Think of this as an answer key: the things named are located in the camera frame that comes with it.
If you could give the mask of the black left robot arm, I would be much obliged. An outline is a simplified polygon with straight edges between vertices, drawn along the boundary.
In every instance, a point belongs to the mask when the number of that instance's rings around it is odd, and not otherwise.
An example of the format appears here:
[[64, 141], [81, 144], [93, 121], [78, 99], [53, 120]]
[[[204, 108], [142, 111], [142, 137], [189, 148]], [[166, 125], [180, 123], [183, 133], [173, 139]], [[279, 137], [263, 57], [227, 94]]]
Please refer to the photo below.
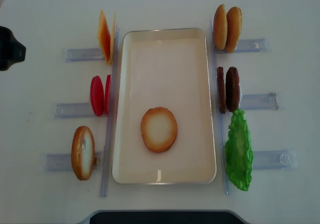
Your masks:
[[6, 71], [13, 64], [23, 62], [26, 55], [26, 47], [6, 27], [0, 27], [0, 70]]

